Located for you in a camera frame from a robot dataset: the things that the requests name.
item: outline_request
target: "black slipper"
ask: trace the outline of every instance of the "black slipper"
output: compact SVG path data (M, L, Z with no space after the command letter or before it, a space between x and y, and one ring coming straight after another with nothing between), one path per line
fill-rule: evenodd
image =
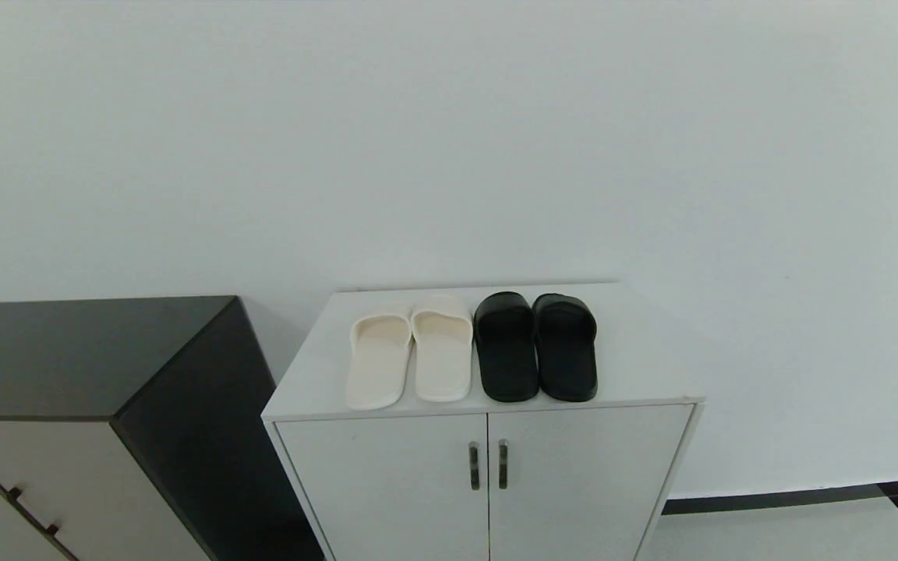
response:
M539 385L563 401L587 401L598 392L595 334L598 324L580 299L541 295L536 313Z
M539 393L539 372L533 344L536 317L517 292L484 298L473 316L474 340L480 358L480 379L488 397L525 401Z

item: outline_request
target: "slipper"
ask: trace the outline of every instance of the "slipper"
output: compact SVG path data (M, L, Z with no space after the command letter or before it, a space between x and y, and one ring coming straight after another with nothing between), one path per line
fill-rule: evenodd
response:
M536 313L539 385L550 397L588 401L598 393L595 334L598 323L580 299L541 295Z
M352 324L345 404L356 411L396 404L411 354L411 306L392 302Z
M496 401L525 401L539 393L536 316L517 292L484 298L473 316L484 392Z
M415 391L426 401L457 401L470 392L473 323L466 303L448 295L425 298L414 308L418 344Z

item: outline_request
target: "cabinet handle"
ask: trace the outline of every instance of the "cabinet handle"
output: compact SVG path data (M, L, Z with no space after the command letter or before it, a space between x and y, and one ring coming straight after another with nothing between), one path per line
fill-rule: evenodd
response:
M498 488L508 488L508 441L498 441Z
M34 518L33 514L30 514L30 511L27 510L25 506L19 503L18 499L22 494L23 490L19 487L12 487L6 490L5 487L0 485L0 497L2 497L7 503L9 503L9 505L13 507L13 509L15 509L15 511L20 516L22 516L22 518L26 520L29 525L33 526L33 528L37 530L38 533L40 533L40 536L43 536L44 539L50 542L50 544L53 545L54 548L57 549L58 552L61 553L61 555L68 561L78 561L78 558L75 557L75 555L72 554L72 552L69 551L68 548L65 547L61 542L59 542L55 537L55 534L57 534L58 530L60 529L57 524L51 524L46 528L40 526L40 522L38 522L37 519Z
M480 490L480 462L477 461L480 455L477 443L470 443L470 488L474 491Z

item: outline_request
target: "white slipper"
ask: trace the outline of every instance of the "white slipper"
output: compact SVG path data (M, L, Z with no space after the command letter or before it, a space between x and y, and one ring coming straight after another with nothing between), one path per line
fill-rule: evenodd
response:
M414 306L411 331L418 344L415 390L426 401L457 401L470 392L473 320L466 303L434 295Z
M411 306L390 302L352 326L352 365L345 380L350 409L385 408L404 392L411 354Z

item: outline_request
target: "white tile floor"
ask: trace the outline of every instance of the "white tile floor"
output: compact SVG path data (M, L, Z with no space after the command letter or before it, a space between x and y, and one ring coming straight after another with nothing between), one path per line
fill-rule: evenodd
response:
M887 498L660 518L641 561L889 561L898 509Z

